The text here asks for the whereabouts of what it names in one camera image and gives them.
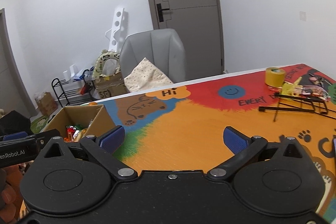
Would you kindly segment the green floor mat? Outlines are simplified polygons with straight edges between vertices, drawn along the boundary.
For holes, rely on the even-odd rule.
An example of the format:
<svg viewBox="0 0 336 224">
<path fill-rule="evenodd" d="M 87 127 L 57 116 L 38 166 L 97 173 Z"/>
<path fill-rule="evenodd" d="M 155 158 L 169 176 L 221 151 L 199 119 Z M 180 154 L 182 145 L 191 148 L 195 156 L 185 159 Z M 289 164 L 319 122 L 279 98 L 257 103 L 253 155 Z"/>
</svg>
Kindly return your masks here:
<svg viewBox="0 0 336 224">
<path fill-rule="evenodd" d="M 44 129 L 49 121 L 49 116 L 47 115 L 43 115 L 43 116 L 40 116 L 39 118 L 33 120 L 31 122 L 31 131 L 34 133 L 34 134 L 38 134 L 42 131 L 42 129 Z"/>
</svg>

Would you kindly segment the orange red snack packet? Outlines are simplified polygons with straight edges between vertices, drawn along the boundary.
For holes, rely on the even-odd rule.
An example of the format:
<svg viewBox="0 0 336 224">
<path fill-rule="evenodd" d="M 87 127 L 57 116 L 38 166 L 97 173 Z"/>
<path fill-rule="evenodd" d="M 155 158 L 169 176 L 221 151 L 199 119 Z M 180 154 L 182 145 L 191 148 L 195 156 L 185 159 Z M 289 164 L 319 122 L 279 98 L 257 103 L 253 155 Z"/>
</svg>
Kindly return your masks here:
<svg viewBox="0 0 336 224">
<path fill-rule="evenodd" d="M 80 126 L 66 126 L 67 139 L 69 141 L 75 141 L 75 138 L 78 136 L 80 131 L 81 131 Z"/>
</svg>

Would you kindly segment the brown paper bag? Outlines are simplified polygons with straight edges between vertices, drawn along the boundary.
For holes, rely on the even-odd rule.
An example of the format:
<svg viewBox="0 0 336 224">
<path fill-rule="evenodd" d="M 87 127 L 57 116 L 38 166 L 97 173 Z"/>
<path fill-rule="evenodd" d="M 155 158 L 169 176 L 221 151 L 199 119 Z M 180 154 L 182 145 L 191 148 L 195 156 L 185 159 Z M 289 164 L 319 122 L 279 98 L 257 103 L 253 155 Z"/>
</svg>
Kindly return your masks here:
<svg viewBox="0 0 336 224">
<path fill-rule="evenodd" d="M 35 102 L 42 115 L 49 116 L 58 109 L 58 105 L 50 92 L 35 95 Z"/>
</svg>

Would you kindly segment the open cardboard box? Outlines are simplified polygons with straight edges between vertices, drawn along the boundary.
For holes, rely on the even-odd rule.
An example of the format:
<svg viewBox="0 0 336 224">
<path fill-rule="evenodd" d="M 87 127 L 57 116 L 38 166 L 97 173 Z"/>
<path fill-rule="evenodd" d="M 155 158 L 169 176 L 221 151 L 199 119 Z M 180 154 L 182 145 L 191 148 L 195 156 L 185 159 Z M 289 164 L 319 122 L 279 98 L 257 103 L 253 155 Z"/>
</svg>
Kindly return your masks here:
<svg viewBox="0 0 336 224">
<path fill-rule="evenodd" d="M 46 125 L 43 132 L 57 129 L 64 138 L 68 136 L 67 126 L 80 125 L 86 128 L 86 135 L 103 135 L 116 127 L 104 105 L 66 106 Z"/>
</svg>

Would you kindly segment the black shoe rack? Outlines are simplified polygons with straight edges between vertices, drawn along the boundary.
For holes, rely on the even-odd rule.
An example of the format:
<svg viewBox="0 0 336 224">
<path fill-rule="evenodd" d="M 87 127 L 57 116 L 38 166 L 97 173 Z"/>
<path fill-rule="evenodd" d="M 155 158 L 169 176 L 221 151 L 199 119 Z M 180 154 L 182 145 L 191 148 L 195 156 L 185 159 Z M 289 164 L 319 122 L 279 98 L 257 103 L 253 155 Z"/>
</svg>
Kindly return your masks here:
<svg viewBox="0 0 336 224">
<path fill-rule="evenodd" d="M 85 69 L 78 79 L 53 79 L 51 87 L 59 106 L 77 106 L 94 101 L 93 92 L 95 84 L 91 76 L 92 71 Z"/>
</svg>

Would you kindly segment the yellow toy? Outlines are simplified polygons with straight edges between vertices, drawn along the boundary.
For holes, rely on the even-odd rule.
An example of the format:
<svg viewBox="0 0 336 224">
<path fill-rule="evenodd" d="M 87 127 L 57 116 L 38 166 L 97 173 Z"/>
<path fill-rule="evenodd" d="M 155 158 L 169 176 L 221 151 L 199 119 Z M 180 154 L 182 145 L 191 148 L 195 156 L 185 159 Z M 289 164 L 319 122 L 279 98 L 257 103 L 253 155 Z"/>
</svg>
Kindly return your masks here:
<svg viewBox="0 0 336 224">
<path fill-rule="evenodd" d="M 302 94 L 302 85 L 299 84 L 301 80 L 302 77 L 299 77 L 293 83 L 285 81 L 282 85 L 281 95 L 299 97 Z"/>
</svg>

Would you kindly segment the taped cardboard box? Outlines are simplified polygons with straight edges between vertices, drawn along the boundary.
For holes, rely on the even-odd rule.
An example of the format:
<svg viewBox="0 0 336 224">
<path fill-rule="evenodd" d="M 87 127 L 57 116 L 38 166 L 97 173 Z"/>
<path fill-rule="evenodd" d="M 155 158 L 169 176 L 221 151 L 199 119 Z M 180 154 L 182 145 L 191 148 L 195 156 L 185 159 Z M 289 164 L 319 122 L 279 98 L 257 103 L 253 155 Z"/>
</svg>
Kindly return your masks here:
<svg viewBox="0 0 336 224">
<path fill-rule="evenodd" d="M 121 72 L 112 76 L 102 77 L 94 81 L 100 99 L 119 96 L 127 93 Z"/>
</svg>

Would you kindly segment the yellow tape roll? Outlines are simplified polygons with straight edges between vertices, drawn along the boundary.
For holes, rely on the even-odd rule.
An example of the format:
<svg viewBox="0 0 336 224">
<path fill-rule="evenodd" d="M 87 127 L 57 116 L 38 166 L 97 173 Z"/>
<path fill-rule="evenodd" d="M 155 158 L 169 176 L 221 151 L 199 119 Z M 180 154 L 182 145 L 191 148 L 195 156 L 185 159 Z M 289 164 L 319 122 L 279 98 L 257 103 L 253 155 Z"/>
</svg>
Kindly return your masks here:
<svg viewBox="0 0 336 224">
<path fill-rule="evenodd" d="M 282 68 L 270 67 L 265 70 L 265 84 L 279 88 L 285 81 L 286 71 Z"/>
</svg>

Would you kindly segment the panda print neck pillow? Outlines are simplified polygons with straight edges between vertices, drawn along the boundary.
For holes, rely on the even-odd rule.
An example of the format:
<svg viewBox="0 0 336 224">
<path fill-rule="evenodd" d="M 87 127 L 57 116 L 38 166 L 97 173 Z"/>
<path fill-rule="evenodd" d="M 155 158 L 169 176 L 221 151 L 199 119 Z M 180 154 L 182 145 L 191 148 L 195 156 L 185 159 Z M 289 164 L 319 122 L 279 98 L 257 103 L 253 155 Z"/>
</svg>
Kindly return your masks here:
<svg viewBox="0 0 336 224">
<path fill-rule="evenodd" d="M 108 74 L 104 73 L 105 63 L 108 60 L 113 60 L 112 69 L 108 72 Z M 101 79 L 104 77 L 113 76 L 115 74 L 120 73 L 120 54 L 117 52 L 111 52 L 106 49 L 103 49 L 100 56 L 97 58 L 95 65 L 93 67 L 92 79 Z"/>
</svg>

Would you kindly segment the colourful cartoon table mat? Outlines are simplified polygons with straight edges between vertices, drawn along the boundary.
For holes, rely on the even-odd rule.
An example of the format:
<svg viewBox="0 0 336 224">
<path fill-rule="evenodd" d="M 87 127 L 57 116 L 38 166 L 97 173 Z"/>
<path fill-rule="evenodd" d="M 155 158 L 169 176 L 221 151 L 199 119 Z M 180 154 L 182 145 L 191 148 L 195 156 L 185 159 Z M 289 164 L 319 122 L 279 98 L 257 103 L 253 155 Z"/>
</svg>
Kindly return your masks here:
<svg viewBox="0 0 336 224">
<path fill-rule="evenodd" d="M 231 156 L 224 147 L 223 130 L 232 126 L 245 134 L 269 140 L 295 135 L 311 152 L 326 184 L 319 210 L 335 223 L 335 165 L 332 137 L 335 119 L 315 114 L 260 113 L 276 98 L 264 84 L 263 71 L 235 73 L 191 81 L 174 88 L 101 100 L 115 123 L 126 128 L 119 159 L 136 170 L 203 169 Z"/>
</svg>

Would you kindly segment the dotted cream pillow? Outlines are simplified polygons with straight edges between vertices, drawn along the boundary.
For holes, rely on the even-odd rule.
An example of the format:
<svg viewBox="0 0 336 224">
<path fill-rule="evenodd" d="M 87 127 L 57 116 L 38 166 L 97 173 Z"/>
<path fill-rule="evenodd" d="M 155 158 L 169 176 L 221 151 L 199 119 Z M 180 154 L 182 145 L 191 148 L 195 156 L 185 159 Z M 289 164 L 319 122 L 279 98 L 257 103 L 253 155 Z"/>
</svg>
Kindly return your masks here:
<svg viewBox="0 0 336 224">
<path fill-rule="evenodd" d="M 171 79 L 146 57 L 124 78 L 129 92 L 139 92 L 173 84 Z"/>
</svg>

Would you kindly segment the grey upholstered chair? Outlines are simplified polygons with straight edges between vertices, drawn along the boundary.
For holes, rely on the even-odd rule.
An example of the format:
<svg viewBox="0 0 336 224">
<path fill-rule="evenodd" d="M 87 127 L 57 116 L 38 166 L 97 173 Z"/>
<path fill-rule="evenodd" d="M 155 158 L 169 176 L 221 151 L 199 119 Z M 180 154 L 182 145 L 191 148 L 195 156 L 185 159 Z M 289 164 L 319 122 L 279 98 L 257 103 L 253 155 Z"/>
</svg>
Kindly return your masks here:
<svg viewBox="0 0 336 224">
<path fill-rule="evenodd" d="M 185 48 L 175 30 L 167 28 L 128 36 L 120 53 L 122 76 L 128 76 L 144 58 L 173 83 L 187 80 Z"/>
</svg>

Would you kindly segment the white perforated rack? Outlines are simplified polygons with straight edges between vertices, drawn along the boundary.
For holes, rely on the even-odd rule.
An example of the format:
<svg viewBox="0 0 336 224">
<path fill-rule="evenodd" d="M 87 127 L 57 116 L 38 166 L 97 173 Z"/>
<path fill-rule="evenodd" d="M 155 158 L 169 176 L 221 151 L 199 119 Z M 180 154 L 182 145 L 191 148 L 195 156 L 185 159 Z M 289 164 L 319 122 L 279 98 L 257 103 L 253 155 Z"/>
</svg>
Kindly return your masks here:
<svg viewBox="0 0 336 224">
<path fill-rule="evenodd" d="M 123 23 L 124 7 L 118 6 L 114 9 L 112 27 L 105 32 L 105 37 L 108 39 L 108 51 L 118 52 L 120 43 L 120 35 Z"/>
</svg>

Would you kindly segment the grey door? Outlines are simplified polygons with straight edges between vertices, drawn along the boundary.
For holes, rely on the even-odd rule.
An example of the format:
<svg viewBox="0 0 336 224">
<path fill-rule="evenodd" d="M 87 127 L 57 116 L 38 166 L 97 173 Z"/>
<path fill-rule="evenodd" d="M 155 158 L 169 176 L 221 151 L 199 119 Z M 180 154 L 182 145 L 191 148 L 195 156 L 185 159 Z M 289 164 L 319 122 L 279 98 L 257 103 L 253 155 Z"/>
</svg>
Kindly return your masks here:
<svg viewBox="0 0 336 224">
<path fill-rule="evenodd" d="M 183 42 L 189 80 L 223 73 L 223 30 L 219 0 L 149 0 L 155 29 L 172 28 Z M 157 6 L 169 8 L 158 21 Z"/>
</svg>

